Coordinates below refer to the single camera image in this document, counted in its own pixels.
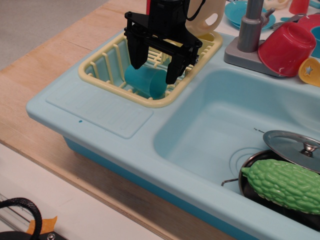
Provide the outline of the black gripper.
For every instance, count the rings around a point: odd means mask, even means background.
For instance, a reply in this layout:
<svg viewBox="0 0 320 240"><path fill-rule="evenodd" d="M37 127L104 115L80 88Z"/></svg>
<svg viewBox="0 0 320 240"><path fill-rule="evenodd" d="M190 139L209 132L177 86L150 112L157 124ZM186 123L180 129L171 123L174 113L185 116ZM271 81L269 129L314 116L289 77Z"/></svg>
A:
<svg viewBox="0 0 320 240"><path fill-rule="evenodd" d="M139 69L148 58L149 47L169 56L165 82L174 84L186 67L195 63L202 42L186 28L189 19L189 0L150 0L148 14L128 11L124 17L127 26L124 35L127 38L130 63Z"/></svg>

